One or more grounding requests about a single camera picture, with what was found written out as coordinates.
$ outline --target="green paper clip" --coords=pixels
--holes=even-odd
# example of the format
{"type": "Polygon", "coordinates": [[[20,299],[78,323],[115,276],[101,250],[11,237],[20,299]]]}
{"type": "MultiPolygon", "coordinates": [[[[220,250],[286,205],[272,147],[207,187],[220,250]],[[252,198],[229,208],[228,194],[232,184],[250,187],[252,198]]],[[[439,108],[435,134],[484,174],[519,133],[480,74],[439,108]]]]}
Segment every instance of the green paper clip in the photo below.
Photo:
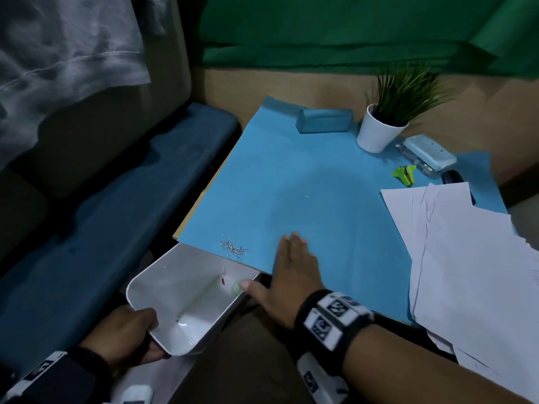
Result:
{"type": "Polygon", "coordinates": [[[393,172],[393,177],[397,177],[406,187],[410,187],[415,183],[414,170],[416,166],[401,166],[397,167],[393,172]]]}

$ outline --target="blue bench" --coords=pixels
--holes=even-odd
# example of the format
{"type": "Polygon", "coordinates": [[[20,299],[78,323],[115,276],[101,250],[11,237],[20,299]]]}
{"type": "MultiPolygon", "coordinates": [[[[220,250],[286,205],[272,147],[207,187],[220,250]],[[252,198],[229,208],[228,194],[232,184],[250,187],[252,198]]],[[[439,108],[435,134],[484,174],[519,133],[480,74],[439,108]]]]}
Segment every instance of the blue bench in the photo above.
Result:
{"type": "Polygon", "coordinates": [[[47,238],[0,278],[0,362],[24,375],[78,343],[237,126],[192,103],[136,168],[80,204],[66,237],[47,238]]]}

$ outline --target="table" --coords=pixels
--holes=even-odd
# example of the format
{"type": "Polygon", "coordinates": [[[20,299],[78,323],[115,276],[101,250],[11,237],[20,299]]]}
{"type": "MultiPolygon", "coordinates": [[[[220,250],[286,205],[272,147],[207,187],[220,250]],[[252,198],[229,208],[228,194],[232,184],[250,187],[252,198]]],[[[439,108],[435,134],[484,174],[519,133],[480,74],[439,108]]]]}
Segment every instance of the table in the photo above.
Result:
{"type": "MultiPolygon", "coordinates": [[[[402,188],[408,164],[393,145],[378,154],[349,132],[300,135],[297,105],[267,98],[174,237],[226,256],[222,237],[250,250],[243,263],[270,272],[282,234],[297,230],[320,261],[325,285],[374,311],[411,323],[411,259],[380,195],[402,188]]],[[[478,206],[507,212],[484,152],[458,155],[478,206]]],[[[441,183],[416,172],[416,186],[441,183]]]]}

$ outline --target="green curtain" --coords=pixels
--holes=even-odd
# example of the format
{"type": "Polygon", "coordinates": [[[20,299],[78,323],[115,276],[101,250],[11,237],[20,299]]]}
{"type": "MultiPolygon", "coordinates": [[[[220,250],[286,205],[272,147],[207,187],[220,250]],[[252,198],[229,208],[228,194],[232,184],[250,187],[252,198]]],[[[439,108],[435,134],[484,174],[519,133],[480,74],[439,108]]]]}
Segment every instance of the green curtain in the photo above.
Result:
{"type": "Polygon", "coordinates": [[[539,0],[179,0],[193,66],[539,76],[539,0]]]}

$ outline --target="right hand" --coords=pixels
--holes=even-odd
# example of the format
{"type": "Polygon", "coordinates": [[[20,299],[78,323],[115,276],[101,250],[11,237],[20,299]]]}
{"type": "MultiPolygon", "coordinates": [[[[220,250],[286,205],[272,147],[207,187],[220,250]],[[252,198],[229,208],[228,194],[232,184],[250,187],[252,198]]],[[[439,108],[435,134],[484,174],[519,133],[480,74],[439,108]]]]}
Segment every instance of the right hand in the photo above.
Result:
{"type": "Polygon", "coordinates": [[[314,291],[325,289],[318,260],[309,253],[307,241],[293,232],[290,239],[281,237],[269,289],[259,282],[245,280],[242,290],[253,297],[281,326],[294,328],[294,321],[305,299],[314,291]]]}

